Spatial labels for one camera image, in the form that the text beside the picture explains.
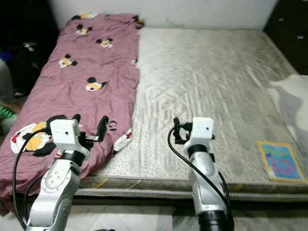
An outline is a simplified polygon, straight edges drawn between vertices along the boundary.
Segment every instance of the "picture book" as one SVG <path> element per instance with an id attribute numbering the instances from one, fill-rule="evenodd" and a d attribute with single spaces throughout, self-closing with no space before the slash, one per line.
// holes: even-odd
<path id="1" fill-rule="evenodd" d="M 286 143 L 259 141 L 259 149 L 271 180 L 306 182 L 291 147 Z"/>

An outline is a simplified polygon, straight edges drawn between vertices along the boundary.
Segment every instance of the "pink bedsheet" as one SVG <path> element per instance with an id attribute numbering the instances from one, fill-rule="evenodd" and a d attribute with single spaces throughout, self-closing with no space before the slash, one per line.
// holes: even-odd
<path id="1" fill-rule="evenodd" d="M 1 147 L 2 213 L 12 194 L 12 170 L 17 155 L 13 150 L 20 148 L 22 135 L 39 127 L 39 122 L 57 115 L 72 118 L 79 113 L 80 130 L 95 135 L 101 118 L 109 117 L 109 131 L 104 141 L 95 143 L 91 149 L 90 159 L 82 166 L 82 178 L 104 164 L 112 155 L 116 140 L 121 138 L 126 143 L 130 139 L 139 81 L 139 70 L 135 66 L 138 58 L 137 28 L 140 27 L 137 21 L 133 14 L 83 14 L 67 23 Z M 46 134 L 38 139 L 41 143 L 39 146 L 35 144 L 37 150 L 52 142 Z M 31 148 L 30 152 L 22 154 L 18 164 L 19 193 L 24 193 L 33 180 L 46 172 L 58 151 L 55 148 L 50 154 L 35 156 Z"/>

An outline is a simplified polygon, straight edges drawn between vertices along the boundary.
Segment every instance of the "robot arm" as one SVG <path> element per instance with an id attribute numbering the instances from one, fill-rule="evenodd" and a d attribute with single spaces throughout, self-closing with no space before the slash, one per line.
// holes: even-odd
<path id="1" fill-rule="evenodd" d="M 219 171 L 215 158 L 210 154 L 210 142 L 213 135 L 214 120 L 211 118 L 195 117 L 187 123 L 184 129 L 190 132 L 189 139 L 184 144 L 184 152 L 190 162 L 197 167 L 215 185 L 223 195 Z M 192 195 L 196 215 L 199 217 L 200 231 L 231 231 L 233 218 L 228 211 L 225 201 L 214 188 L 195 170 L 190 169 L 189 180 L 192 185 Z"/>
<path id="2" fill-rule="evenodd" d="M 102 134 L 84 136 L 81 145 L 76 119 L 58 119 L 51 122 L 53 141 L 62 156 L 54 161 L 42 178 L 40 193 L 31 207 L 26 231 L 65 230 L 73 196 L 79 187 L 80 167 L 90 156 L 89 150 L 84 146 L 91 147 L 91 142 L 102 140 L 107 123 L 108 118 L 104 116 L 99 125 Z"/>

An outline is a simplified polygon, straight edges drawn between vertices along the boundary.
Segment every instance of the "bed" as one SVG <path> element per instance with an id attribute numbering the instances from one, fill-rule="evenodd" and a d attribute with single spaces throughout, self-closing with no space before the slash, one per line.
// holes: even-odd
<path id="1" fill-rule="evenodd" d="M 82 165 L 82 178 L 99 169 L 131 140 L 131 116 L 139 82 L 135 65 L 137 31 L 141 27 L 134 14 L 85 13 L 68 21 L 1 146 L 2 210 L 9 207 L 17 154 L 31 133 L 53 120 L 72 118 L 78 113 L 80 130 L 88 135 L 97 134 L 101 121 L 108 128 L 103 141 L 94 144 L 91 157 Z M 31 138 L 18 162 L 17 192 L 24 193 L 59 156 L 51 133 L 40 132 Z"/>
<path id="2" fill-rule="evenodd" d="M 259 159 L 257 141 L 288 143 L 307 178 L 307 159 L 266 90 L 296 71 L 263 32 L 143 28 L 139 35 L 138 62 L 129 58 L 141 72 L 132 133 L 128 117 L 106 148 L 122 135 L 131 142 L 83 174 L 77 195 L 191 198 L 188 167 L 168 148 L 167 134 L 176 116 L 207 116 L 217 122 L 213 152 L 233 199 L 308 199 L 306 183 L 270 181 Z"/>

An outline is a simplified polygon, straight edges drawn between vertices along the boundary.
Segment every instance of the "blanket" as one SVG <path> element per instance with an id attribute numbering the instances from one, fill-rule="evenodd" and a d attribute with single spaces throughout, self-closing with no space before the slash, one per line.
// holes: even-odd
<path id="1" fill-rule="evenodd" d="M 17 153 L 29 134 L 54 119 L 79 113 L 80 130 L 95 135 L 101 118 L 109 118 L 103 142 L 94 144 L 82 165 L 82 178 L 100 168 L 113 149 L 119 151 L 129 142 L 139 82 L 137 29 L 142 26 L 133 14 L 81 14 L 67 23 L 1 147 L 2 214 L 12 194 Z M 38 133 L 30 140 L 18 163 L 19 193 L 48 170 L 57 152 L 48 134 Z"/>
<path id="2" fill-rule="evenodd" d="M 308 163 L 307 87 L 308 76 L 290 75 L 281 81 L 270 81 L 268 92 Z"/>

